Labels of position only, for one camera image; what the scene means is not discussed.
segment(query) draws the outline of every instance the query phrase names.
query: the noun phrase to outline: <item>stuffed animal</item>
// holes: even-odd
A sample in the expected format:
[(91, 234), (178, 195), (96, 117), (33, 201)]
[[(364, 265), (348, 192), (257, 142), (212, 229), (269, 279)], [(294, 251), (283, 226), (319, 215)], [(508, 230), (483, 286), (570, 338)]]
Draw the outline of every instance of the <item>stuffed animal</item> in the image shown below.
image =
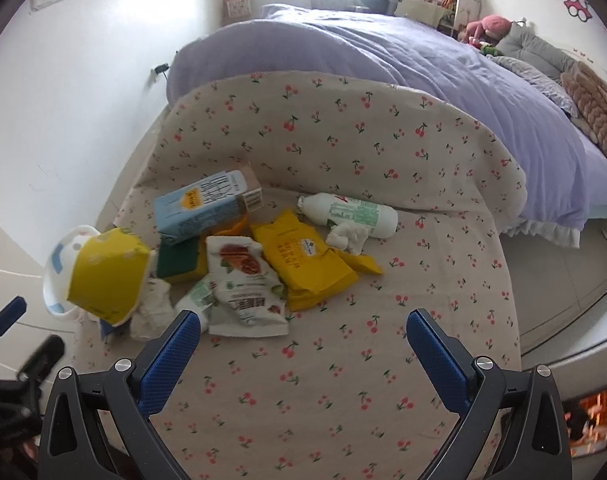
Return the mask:
[(510, 32), (511, 27), (512, 22), (510, 20), (496, 14), (491, 14), (482, 20), (478, 20), (478, 22), (468, 23), (465, 31), (462, 31), (459, 35), (459, 41), (475, 45), (478, 44), (479, 39), (484, 33), (488, 38), (498, 41)]

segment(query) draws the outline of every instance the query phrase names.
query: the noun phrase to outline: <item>purple bedsheet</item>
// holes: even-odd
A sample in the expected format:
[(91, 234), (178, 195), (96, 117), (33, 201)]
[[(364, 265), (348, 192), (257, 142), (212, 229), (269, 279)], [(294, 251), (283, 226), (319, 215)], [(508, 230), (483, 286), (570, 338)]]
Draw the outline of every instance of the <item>purple bedsheet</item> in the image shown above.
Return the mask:
[(405, 18), (272, 5), (263, 20), (222, 28), (187, 45), (168, 81), (171, 106), (210, 81), (301, 70), (415, 88), (488, 126), (527, 176), (521, 214), (583, 229), (586, 153), (564, 113), (541, 92), (432, 28)]

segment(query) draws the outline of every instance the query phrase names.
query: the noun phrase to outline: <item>gray pillow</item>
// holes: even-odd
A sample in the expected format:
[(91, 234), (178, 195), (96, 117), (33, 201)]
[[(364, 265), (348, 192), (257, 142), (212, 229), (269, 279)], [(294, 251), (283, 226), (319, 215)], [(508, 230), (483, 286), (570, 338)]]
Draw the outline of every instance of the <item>gray pillow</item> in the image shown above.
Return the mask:
[(545, 74), (539, 72), (534, 66), (513, 57), (496, 56), (491, 57), (491, 59), (503, 68), (508, 69), (510, 72), (515, 73), (520, 78), (528, 81), (528, 83), (534, 86), (570, 117), (575, 118), (579, 116), (577, 106), (563, 87), (555, 83)]
[(567, 72), (576, 63), (568, 54), (516, 23), (512, 24), (508, 35), (499, 41), (497, 48), (504, 56), (531, 64), (559, 84), (561, 72)]

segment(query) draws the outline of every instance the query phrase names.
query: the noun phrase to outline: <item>metal screw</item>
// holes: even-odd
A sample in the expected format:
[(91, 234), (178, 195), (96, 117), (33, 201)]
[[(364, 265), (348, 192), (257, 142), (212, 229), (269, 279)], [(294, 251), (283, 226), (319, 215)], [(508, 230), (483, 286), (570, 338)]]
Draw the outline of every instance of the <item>metal screw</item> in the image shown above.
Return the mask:
[(487, 357), (477, 357), (477, 366), (482, 370), (490, 370), (490, 368), (492, 368), (494, 364)]
[(552, 374), (552, 372), (546, 365), (539, 365), (537, 367), (537, 373), (542, 377), (550, 377), (550, 375)]
[(59, 379), (67, 379), (72, 375), (72, 370), (70, 368), (62, 368), (59, 370)]
[(129, 370), (131, 366), (132, 361), (129, 359), (119, 359), (119, 361), (116, 362), (116, 365), (114, 365), (114, 368), (117, 372), (125, 372), (126, 370)]

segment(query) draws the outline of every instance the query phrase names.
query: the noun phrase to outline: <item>yellow paper container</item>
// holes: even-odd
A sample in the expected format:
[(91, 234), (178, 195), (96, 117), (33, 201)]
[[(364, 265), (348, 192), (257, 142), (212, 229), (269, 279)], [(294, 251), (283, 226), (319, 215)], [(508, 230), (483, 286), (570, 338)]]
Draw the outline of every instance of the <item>yellow paper container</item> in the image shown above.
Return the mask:
[(150, 249), (127, 229), (88, 240), (75, 263), (68, 300), (118, 326), (136, 307), (149, 259)]

